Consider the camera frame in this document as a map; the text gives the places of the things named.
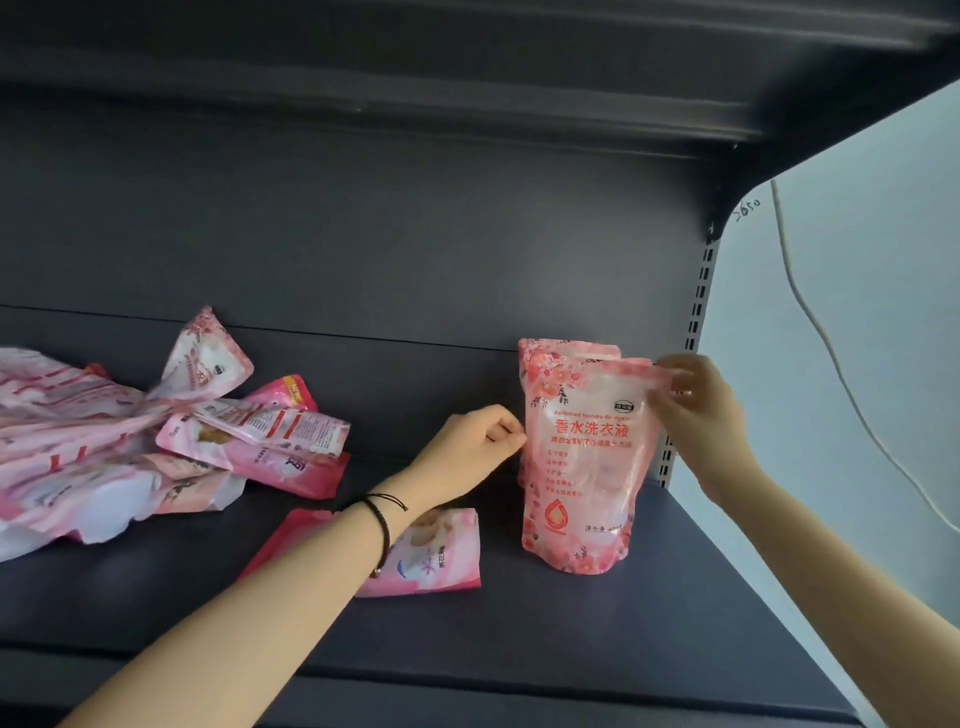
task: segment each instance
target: black braided bracelet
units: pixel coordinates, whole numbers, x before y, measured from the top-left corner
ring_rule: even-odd
[[[373,505],[373,501],[371,500],[371,498],[375,498],[375,497],[382,497],[390,501],[391,503],[395,503],[396,505],[400,506],[400,508],[402,508],[404,511],[409,510],[403,504],[402,500],[400,500],[396,496],[391,496],[389,493],[367,493],[365,496],[361,496],[359,498],[352,500],[351,502],[349,502],[347,505],[345,505],[343,508],[340,509],[341,511],[346,511],[351,505],[355,505],[356,503],[362,502],[364,505],[370,508],[374,517],[379,521],[380,528],[383,529],[383,553],[380,554],[380,561],[376,565],[376,569],[374,569],[370,574],[371,579],[375,579],[377,576],[380,575],[380,572],[383,570],[383,565],[387,563],[387,556],[390,554],[390,526],[387,525],[387,519],[385,519],[383,514],[380,513],[380,509],[377,508],[375,505]]]

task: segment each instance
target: brand logo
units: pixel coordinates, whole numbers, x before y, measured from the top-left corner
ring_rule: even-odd
[[[549,530],[554,533],[559,533],[561,536],[566,535],[564,529],[566,525],[570,523],[570,517],[566,513],[566,508],[564,508],[559,498],[546,507],[546,510],[543,511],[543,517],[546,520],[546,527]]]

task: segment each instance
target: electrical cord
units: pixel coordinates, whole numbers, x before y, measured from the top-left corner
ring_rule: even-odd
[[[780,238],[780,252],[783,255],[783,270],[786,272],[787,283],[790,284],[790,290],[793,291],[793,297],[797,300],[797,303],[804,311],[804,314],[806,314],[806,318],[817,331],[817,334],[820,336],[820,340],[824,342],[824,346],[827,348],[827,353],[830,356],[830,361],[833,362],[833,369],[836,370],[837,378],[840,379],[840,384],[843,385],[844,391],[847,393],[847,399],[850,400],[850,404],[853,407],[853,412],[856,413],[857,419],[860,421],[860,424],[863,425],[863,428],[870,436],[870,439],[874,441],[874,445],[876,445],[877,449],[883,453],[883,456],[890,462],[890,464],[896,468],[900,474],[906,478],[907,482],[913,486],[914,490],[920,494],[920,497],[924,499],[924,503],[926,503],[930,510],[936,514],[937,518],[943,521],[952,530],[960,533],[960,527],[957,527],[955,523],[947,518],[944,512],[941,511],[937,504],[933,501],[933,498],[931,498],[926,492],[924,486],[920,484],[920,481],[910,474],[910,471],[908,471],[906,467],[890,453],[890,450],[888,450],[887,446],[883,444],[883,441],[876,436],[874,429],[870,427],[870,423],[867,422],[867,418],[860,409],[860,405],[857,404],[856,397],[853,396],[850,385],[847,383],[847,378],[844,376],[843,368],[840,366],[840,359],[837,358],[837,352],[830,343],[830,338],[827,336],[827,332],[824,330],[823,325],[821,325],[813,311],[810,309],[810,306],[804,299],[804,294],[800,292],[800,289],[797,287],[797,282],[793,278],[793,264],[790,260],[790,251],[786,244],[786,229],[783,225],[783,209],[780,205],[780,188],[777,186],[776,180],[770,180],[770,189],[773,192],[774,197],[774,215],[777,218],[777,235]]]

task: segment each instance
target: person's right hand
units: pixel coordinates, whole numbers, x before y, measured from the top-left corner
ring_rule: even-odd
[[[716,501],[724,488],[759,470],[747,443],[743,410],[705,356],[673,354],[657,364],[675,370],[673,392],[651,391],[647,403],[704,493]]]

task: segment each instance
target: hand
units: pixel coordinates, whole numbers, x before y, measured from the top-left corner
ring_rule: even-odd
[[[716,501],[724,489],[753,480],[759,465],[747,442],[743,410],[713,362],[690,353],[657,364],[679,371],[673,393],[651,391],[647,403],[707,497]]]
[[[428,510],[473,490],[527,441],[523,425],[499,404],[451,415],[401,474],[407,497]]]

